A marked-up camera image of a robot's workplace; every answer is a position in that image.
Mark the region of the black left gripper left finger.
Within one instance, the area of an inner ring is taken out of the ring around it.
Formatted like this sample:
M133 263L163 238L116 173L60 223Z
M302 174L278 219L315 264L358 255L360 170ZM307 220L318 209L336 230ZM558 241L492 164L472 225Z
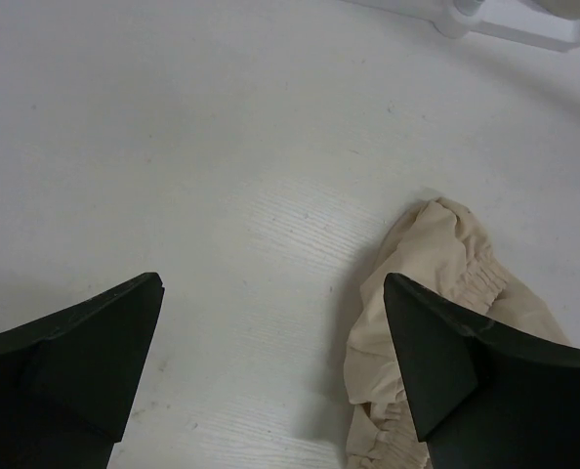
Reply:
M123 439L164 287L144 273L0 333L0 468L105 468Z

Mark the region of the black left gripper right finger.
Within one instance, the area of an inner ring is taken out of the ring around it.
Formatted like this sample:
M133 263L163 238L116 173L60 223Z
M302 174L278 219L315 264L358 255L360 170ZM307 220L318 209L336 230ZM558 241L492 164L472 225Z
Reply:
M384 303L419 441L436 468L580 468L580 349L390 274Z

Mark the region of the beige cargo trousers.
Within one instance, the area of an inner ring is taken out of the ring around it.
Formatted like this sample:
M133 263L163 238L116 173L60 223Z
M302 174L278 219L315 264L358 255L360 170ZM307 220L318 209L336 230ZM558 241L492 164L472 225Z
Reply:
M389 273L531 335L568 339L545 302L495 258L489 235L469 208L445 197L410 208L385 237L360 287L363 310L346 347L344 380L353 406L350 468L429 468L418 441L384 304Z

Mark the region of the white clothes rack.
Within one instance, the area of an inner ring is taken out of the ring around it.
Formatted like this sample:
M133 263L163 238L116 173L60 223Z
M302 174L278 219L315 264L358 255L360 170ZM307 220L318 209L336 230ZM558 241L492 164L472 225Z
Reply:
M434 20L445 37L475 32L556 52L580 48L580 20L566 20L519 1L444 1Z

